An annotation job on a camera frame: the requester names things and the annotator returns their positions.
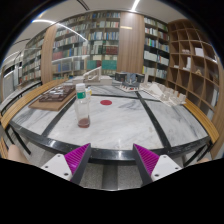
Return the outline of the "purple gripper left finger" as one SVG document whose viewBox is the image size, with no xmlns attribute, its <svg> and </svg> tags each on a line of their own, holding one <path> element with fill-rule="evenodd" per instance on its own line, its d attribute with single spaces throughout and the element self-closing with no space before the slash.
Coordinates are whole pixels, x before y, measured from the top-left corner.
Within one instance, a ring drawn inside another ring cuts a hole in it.
<svg viewBox="0 0 224 224">
<path fill-rule="evenodd" d="M 65 155 L 56 154 L 42 166 L 42 169 L 79 185 L 90 155 L 91 144 L 88 143 Z"/>
</svg>

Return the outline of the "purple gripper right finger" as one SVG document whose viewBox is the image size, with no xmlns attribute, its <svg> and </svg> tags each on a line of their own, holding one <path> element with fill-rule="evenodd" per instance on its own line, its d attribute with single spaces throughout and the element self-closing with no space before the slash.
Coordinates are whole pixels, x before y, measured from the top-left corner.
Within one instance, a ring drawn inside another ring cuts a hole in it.
<svg viewBox="0 0 224 224">
<path fill-rule="evenodd" d="M 132 152 L 143 186 L 181 170 L 168 155 L 157 155 L 137 144 L 133 145 Z"/>
</svg>

